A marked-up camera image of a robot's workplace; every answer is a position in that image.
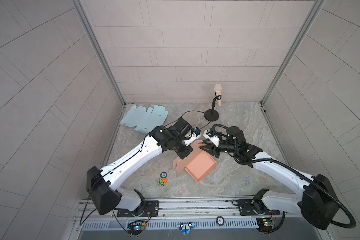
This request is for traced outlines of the beige microphone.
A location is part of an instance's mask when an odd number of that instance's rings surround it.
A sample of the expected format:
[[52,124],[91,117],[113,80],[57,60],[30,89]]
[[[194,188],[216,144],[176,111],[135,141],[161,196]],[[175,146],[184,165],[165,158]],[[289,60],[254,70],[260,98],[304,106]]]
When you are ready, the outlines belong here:
[[216,105],[217,106],[221,106],[222,105],[222,86],[221,84],[216,84],[214,87],[214,91],[215,91],[215,99],[216,99]]

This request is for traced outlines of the small colourful toy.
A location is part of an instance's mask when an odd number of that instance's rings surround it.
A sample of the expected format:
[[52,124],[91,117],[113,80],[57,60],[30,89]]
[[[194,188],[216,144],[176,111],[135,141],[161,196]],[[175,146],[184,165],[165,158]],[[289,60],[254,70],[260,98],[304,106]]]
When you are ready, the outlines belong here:
[[158,179],[157,180],[157,183],[158,183],[158,185],[160,185],[160,186],[165,186],[166,185],[166,183],[167,183],[167,179],[166,178],[160,178],[160,179]]

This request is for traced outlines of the round black white badge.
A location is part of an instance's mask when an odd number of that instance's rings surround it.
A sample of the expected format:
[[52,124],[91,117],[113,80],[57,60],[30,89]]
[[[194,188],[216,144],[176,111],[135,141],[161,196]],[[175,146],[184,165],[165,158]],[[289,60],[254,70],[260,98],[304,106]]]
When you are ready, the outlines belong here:
[[219,227],[224,226],[224,225],[225,225],[225,219],[224,219],[222,216],[218,216],[218,217],[216,218],[216,224],[217,224],[217,226],[219,226]]

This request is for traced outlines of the aluminium corner post right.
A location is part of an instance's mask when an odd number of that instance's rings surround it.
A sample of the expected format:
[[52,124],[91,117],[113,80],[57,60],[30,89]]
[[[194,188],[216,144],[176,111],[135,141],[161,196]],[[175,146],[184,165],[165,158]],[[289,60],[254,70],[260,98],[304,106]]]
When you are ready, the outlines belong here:
[[322,6],[324,3],[325,3],[325,0],[314,1],[312,8],[308,12],[308,15],[307,15],[306,19],[304,20],[302,27],[300,28],[295,40],[293,41],[289,51],[287,52],[281,66],[279,67],[273,81],[270,84],[270,87],[268,88],[267,92],[265,93],[264,98],[260,102],[263,107],[269,100],[272,92],[276,88],[279,80],[283,76],[283,74],[284,74],[285,70],[287,69],[288,65],[290,64],[292,58],[295,56],[297,50],[299,49],[301,43],[304,40],[304,37],[307,35],[309,29],[311,28],[312,24],[314,23],[317,15],[319,14],[320,10],[322,9]]

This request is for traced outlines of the green circuit board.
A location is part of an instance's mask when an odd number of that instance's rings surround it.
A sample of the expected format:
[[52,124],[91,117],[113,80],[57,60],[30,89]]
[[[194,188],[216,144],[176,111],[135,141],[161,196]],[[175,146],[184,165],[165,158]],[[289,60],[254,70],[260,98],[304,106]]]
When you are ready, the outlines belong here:
[[256,221],[258,224],[257,230],[261,233],[270,232],[275,226],[275,223],[270,218],[257,218]]
[[145,221],[134,221],[127,225],[127,232],[132,236],[137,236],[145,230],[146,226]]

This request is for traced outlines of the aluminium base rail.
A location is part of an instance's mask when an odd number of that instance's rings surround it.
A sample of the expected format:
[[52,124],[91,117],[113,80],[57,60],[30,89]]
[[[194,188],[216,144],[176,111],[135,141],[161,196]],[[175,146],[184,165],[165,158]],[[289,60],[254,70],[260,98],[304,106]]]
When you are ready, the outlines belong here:
[[[269,211],[258,215],[251,205],[249,196],[239,197],[201,197],[201,198],[158,198],[147,199],[144,211],[134,215],[128,210],[112,210],[100,215],[91,200],[81,200],[69,223],[67,239],[77,239],[84,231],[123,231],[134,221],[145,221],[144,231],[178,230],[180,223],[194,223],[195,230],[241,230],[250,229],[258,232],[257,218],[270,218],[278,230],[287,232],[308,230],[322,236],[325,231],[319,230],[302,217],[287,213],[283,218],[280,211]],[[225,225],[217,226],[216,218],[222,216]]]

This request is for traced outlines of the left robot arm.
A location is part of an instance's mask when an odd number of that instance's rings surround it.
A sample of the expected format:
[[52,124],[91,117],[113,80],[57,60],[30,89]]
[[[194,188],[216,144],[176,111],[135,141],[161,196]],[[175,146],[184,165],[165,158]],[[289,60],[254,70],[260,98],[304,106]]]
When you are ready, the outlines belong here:
[[87,192],[98,213],[105,215],[112,210],[128,210],[140,215],[146,200],[138,190],[129,191],[122,183],[136,170],[152,158],[171,150],[180,159],[192,151],[191,144],[201,135],[199,128],[193,128],[183,118],[170,127],[156,126],[143,141],[115,162],[102,167],[92,167],[87,171]]

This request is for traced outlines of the light blue flat cardboard box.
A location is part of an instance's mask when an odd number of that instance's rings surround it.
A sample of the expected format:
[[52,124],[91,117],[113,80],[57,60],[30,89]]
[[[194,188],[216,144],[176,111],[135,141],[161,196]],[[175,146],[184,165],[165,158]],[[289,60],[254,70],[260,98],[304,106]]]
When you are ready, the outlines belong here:
[[147,134],[155,127],[162,126],[167,119],[168,111],[165,107],[154,105],[154,107],[132,106],[123,117],[120,124],[134,128],[135,131]]

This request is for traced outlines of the pink paper box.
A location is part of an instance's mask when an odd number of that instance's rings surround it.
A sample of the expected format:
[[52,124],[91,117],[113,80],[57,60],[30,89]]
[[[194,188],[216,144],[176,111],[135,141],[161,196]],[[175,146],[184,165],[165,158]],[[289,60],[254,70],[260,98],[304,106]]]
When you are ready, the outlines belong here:
[[217,165],[215,159],[201,149],[205,146],[202,142],[197,140],[192,143],[193,151],[183,160],[177,157],[173,162],[173,168],[177,172],[186,170],[196,182],[200,182]]

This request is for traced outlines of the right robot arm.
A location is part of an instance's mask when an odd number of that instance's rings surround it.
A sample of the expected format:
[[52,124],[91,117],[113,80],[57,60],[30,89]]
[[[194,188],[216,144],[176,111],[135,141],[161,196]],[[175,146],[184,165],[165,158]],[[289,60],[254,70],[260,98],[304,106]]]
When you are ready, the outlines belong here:
[[247,165],[270,175],[290,190],[283,194],[261,189],[254,195],[251,205],[258,215],[269,211],[282,211],[302,216],[314,227],[325,230],[339,210],[334,200],[335,193],[330,181],[302,173],[275,160],[261,148],[247,143],[243,131],[238,127],[226,128],[226,133],[216,131],[218,125],[204,131],[202,150],[219,158],[221,153],[230,154],[241,165]]

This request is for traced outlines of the blue sticker marker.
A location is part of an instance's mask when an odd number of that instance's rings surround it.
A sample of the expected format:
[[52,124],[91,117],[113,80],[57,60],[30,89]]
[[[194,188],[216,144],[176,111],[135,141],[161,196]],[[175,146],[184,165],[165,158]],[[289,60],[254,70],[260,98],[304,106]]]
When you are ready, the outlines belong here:
[[178,230],[181,231],[183,235],[187,236],[194,227],[194,223],[180,223],[178,225]]

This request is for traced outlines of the aluminium corner post left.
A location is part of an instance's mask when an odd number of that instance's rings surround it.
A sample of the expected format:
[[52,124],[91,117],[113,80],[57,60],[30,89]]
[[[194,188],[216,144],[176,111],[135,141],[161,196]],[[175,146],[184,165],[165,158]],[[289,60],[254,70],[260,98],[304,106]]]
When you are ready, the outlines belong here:
[[89,39],[89,42],[91,44],[91,46],[93,47],[98,59],[99,59],[99,62],[103,68],[103,70],[105,71],[105,74],[106,76],[108,77],[112,87],[114,88],[119,100],[121,101],[122,103],[122,106],[125,107],[126,106],[126,102],[122,96],[122,93],[116,83],[116,80],[112,74],[112,71],[109,67],[109,64],[107,63],[107,60],[105,58],[105,55],[101,49],[101,46],[99,45],[99,42],[96,38],[96,35],[93,31],[93,28],[89,22],[89,19],[87,18],[86,16],[86,13],[84,11],[84,8],[83,8],[83,5],[81,3],[81,1],[79,0],[72,0],[71,1],[72,5],[73,5],[73,8],[75,10],[75,12],[77,13],[77,16],[79,18],[79,21],[81,22],[83,28],[84,28],[84,31],[86,32],[87,34],[87,37]]

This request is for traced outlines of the aluminium corner post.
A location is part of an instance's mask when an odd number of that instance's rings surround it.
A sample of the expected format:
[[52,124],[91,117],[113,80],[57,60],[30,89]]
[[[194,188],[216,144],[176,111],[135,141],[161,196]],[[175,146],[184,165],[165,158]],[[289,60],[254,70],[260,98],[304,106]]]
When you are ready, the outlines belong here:
[[99,62],[103,68],[103,70],[105,71],[105,74],[106,76],[108,77],[112,87],[114,88],[119,100],[121,101],[122,103],[122,106],[125,107],[126,106],[126,102],[122,96],[122,93],[116,83],[116,80],[112,74],[112,71],[109,67],[109,64],[107,63],[107,60],[105,58],[105,55],[101,49],[101,46],[99,45],[99,42],[96,38],[96,35],[93,31],[93,28],[89,22],[89,19],[87,18],[86,16],[86,13],[84,11],[84,8],[83,8],[83,5],[81,3],[81,1],[79,0],[72,0],[71,1],[72,5],[73,5],[73,8],[75,10],[75,12],[77,13],[77,16],[79,18],[79,21],[81,22],[83,28],[84,28],[84,31],[86,32],[87,34],[87,37],[89,39],[89,42],[91,44],[91,46],[93,47],[98,59],[99,59]]
[[276,88],[279,80],[283,76],[283,74],[284,74],[285,70],[287,69],[288,65],[290,64],[292,58],[295,56],[297,50],[299,49],[301,43],[304,40],[304,37],[307,35],[309,29],[311,28],[312,24],[314,23],[317,15],[319,14],[320,10],[322,9],[322,6],[324,3],[325,3],[325,0],[314,1],[312,8],[308,12],[308,15],[307,15],[306,19],[304,20],[302,27],[300,28],[295,40],[293,41],[289,51],[287,52],[281,66],[279,67],[273,81],[270,84],[270,87],[268,88],[267,92],[265,93],[264,98],[260,102],[263,107],[269,100],[272,92]]

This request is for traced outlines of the left green circuit board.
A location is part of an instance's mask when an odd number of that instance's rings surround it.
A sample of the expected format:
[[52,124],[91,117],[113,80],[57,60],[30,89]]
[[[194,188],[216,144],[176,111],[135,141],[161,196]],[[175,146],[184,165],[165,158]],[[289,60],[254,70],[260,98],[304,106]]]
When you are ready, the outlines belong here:
[[146,226],[145,221],[134,221],[127,225],[127,232],[132,236],[137,236],[145,230]]

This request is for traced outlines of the right green circuit board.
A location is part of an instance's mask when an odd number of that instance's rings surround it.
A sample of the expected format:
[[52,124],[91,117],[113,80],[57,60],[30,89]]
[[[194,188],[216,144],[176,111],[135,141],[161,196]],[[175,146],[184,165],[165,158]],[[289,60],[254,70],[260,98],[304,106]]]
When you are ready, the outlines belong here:
[[275,223],[270,218],[257,218],[256,221],[258,224],[257,230],[261,233],[270,232],[275,226]]

